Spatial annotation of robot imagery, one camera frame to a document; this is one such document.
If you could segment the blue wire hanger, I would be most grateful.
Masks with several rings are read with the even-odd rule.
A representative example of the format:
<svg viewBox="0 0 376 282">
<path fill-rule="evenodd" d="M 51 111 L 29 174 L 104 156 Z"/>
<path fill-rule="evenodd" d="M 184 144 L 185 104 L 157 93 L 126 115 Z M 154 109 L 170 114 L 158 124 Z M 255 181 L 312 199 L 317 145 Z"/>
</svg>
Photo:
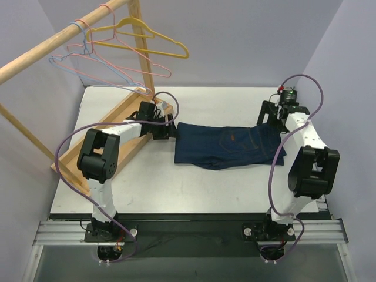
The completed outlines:
<svg viewBox="0 0 376 282">
<path fill-rule="evenodd" d="M 80 34 L 83 36 L 83 46 L 81 47 L 80 52 L 67 52 L 66 55 L 51 55 L 48 58 L 48 61 L 51 65 L 54 67 L 61 69 L 67 73 L 71 73 L 75 76 L 78 76 L 82 79 L 86 79 L 90 82 L 97 82 L 100 84 L 100 86 L 111 86 L 116 87 L 119 89 L 124 90 L 131 90 L 131 88 L 140 88 L 140 90 L 136 90 L 135 92 L 138 94 L 151 96 L 152 91 L 150 88 L 145 86 L 144 84 L 140 82 L 134 82 L 132 78 L 130 78 L 126 73 L 120 70 L 120 68 L 116 67 L 115 65 L 112 65 L 110 62 L 108 62 L 105 59 L 102 59 L 99 55 L 95 53 L 94 47 L 89 47 L 89 45 L 92 45 L 91 43 L 88 43 L 85 37 L 85 30 L 81 27 L 80 24 L 78 24 L 77 21 L 70 22 L 70 25 L 74 25 L 79 28 Z M 103 66 L 107 71 L 110 71 L 121 78 L 121 83 L 113 83 L 106 81 L 101 78 L 97 78 L 95 76 L 89 75 L 87 73 L 84 73 L 82 71 L 79 71 L 74 68 L 69 68 L 67 65 L 64 65 L 65 61 L 71 58 L 84 58 L 88 59 L 94 63 L 97 63 L 99 66 Z"/>
</svg>

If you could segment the dark blue denim trousers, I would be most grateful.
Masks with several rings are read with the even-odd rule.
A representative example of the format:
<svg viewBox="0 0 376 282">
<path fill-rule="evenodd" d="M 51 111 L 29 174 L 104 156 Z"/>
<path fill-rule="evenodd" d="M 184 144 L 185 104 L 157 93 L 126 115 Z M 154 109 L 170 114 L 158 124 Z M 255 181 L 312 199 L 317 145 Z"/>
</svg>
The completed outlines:
<svg viewBox="0 0 376 282">
<path fill-rule="evenodd" d="M 208 170 L 271 165 L 281 144 L 278 129 L 266 123 L 255 127 L 212 127 L 180 122 L 177 132 L 174 163 Z"/>
</svg>

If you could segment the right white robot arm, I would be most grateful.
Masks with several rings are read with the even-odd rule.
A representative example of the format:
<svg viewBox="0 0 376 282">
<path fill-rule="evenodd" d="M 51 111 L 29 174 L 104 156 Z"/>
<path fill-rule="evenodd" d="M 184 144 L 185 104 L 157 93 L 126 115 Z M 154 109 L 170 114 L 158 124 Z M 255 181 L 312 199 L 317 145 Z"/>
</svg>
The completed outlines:
<svg viewBox="0 0 376 282">
<path fill-rule="evenodd" d="M 340 161 L 339 152 L 319 137 L 309 110 L 297 102 L 297 91 L 281 86 L 277 95 L 276 102 L 263 101 L 257 124 L 266 122 L 286 134 L 286 140 L 294 141 L 298 151 L 287 176 L 288 193 L 271 205 L 260 226 L 262 236 L 269 240 L 280 234 L 294 234 L 292 223 L 296 215 L 331 192 Z"/>
</svg>

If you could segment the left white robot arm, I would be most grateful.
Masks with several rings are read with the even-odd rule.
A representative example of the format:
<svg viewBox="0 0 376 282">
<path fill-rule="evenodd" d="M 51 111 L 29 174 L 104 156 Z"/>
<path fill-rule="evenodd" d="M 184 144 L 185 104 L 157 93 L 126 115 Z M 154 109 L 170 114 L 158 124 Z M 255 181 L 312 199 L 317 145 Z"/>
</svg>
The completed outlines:
<svg viewBox="0 0 376 282">
<path fill-rule="evenodd" d="M 120 147 L 149 133 L 154 140 L 176 137 L 173 115 L 167 114 L 166 109 L 166 102 L 141 102 L 139 110 L 121 125 L 86 132 L 77 167 L 88 181 L 90 198 L 94 201 L 92 234 L 100 235 L 105 241 L 114 241 L 121 230 L 114 222 L 118 213 L 111 182 L 118 168 Z"/>
</svg>

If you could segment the yellow plastic hanger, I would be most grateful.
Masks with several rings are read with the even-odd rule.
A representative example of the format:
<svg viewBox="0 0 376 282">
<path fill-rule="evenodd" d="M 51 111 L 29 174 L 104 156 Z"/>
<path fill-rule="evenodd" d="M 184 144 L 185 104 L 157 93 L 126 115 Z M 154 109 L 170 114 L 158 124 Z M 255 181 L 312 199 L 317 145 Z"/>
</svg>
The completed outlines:
<svg viewBox="0 0 376 282">
<path fill-rule="evenodd" d="M 122 28 L 125 25 L 131 25 L 133 30 L 136 31 L 136 33 L 129 33 L 129 32 L 121 31 L 120 28 Z M 98 41 L 93 41 L 93 40 L 90 41 L 92 34 L 94 32 L 102 32 L 102 31 L 109 31 L 109 30 L 113 31 L 113 37 L 112 38 L 101 39 L 101 40 L 98 40 Z M 131 47 L 131 46 L 125 44 L 125 43 L 122 43 L 121 45 L 106 43 L 106 41 L 111 41 L 113 38 L 116 38 L 117 35 L 132 36 L 136 39 L 140 39 L 142 41 L 142 44 L 141 44 L 140 48 L 139 47 L 133 48 L 133 47 Z M 147 38 L 153 39 L 155 37 L 162 38 L 162 39 L 164 39 L 168 42 L 171 42 L 171 43 L 179 46 L 180 48 L 183 49 L 184 54 L 182 55 L 182 54 L 177 54 L 177 53 L 168 53 L 168 52 L 155 51 L 155 50 L 148 49 L 146 39 Z M 102 27 L 99 27 L 99 28 L 92 28 L 92 29 L 90 29 L 86 32 L 85 39 L 86 39 L 87 43 L 92 42 L 93 44 L 103 45 L 103 46 L 107 46 L 107 47 L 110 47 L 110 48 L 127 49 L 127 50 L 137 51 L 137 52 L 140 52 L 140 53 L 169 56 L 169 57 L 179 58 L 179 59 L 188 59 L 189 56 L 190 56 L 189 50 L 185 47 L 184 44 L 182 44 L 181 42 L 175 41 L 172 38 L 169 38 L 165 35 L 162 35 L 162 34 L 156 32 L 156 31 L 152 30 L 142 20 L 134 18 L 134 17 L 123 18 L 118 23 L 111 25 L 111 26 L 102 26 Z"/>
</svg>

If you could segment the wooden clothes rack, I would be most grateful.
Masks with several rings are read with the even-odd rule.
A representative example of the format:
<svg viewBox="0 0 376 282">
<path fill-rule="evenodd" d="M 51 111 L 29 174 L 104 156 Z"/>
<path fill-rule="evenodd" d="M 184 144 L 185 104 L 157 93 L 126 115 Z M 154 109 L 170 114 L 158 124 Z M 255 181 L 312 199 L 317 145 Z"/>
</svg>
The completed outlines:
<svg viewBox="0 0 376 282">
<path fill-rule="evenodd" d="M 116 10 L 127 4 L 129 12 L 136 19 L 140 17 L 139 1 L 108 1 L 105 6 L 100 6 L 94 11 L 83 17 L 83 20 L 93 25 L 110 14 L 111 10 Z M 5 83 L 32 64 L 42 59 L 58 47 L 62 46 L 68 40 L 72 39 L 79 33 L 78 27 L 66 27 L 60 32 L 52 35 L 50 38 L 36 45 L 21 56 L 1 67 L 1 83 Z M 131 113 L 139 106 L 140 102 L 147 101 L 145 95 L 132 91 L 119 104 L 117 104 L 104 118 L 103 122 L 120 121 L 120 117 Z M 53 153 L 12 113 L 4 106 L 1 106 L 1 115 L 15 126 L 27 139 L 29 139 L 45 156 L 54 159 Z M 139 150 L 149 141 L 150 135 L 142 137 L 139 140 L 131 141 L 129 145 L 123 145 L 120 148 L 120 158 L 118 161 L 119 168 L 124 168 L 131 159 L 139 152 Z M 89 195 L 89 185 L 87 181 L 78 175 L 78 170 L 73 168 L 73 161 L 78 159 L 79 149 L 82 147 L 83 140 L 78 141 L 74 147 L 64 153 L 57 165 L 53 165 L 53 169 L 62 168 L 62 174 L 69 183 L 73 184 L 79 191 Z"/>
</svg>

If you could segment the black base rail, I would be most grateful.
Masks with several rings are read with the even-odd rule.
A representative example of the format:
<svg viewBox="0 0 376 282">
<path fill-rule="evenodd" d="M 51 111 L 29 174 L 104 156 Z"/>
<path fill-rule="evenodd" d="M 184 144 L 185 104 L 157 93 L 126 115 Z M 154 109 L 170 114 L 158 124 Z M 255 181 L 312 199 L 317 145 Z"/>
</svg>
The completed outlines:
<svg viewBox="0 0 376 282">
<path fill-rule="evenodd" d="M 117 223 L 92 219 L 84 241 L 97 243 L 101 259 L 116 260 L 136 244 L 136 257 L 254 257 L 284 255 L 296 236 L 292 224 L 277 224 L 270 214 L 120 214 Z"/>
</svg>

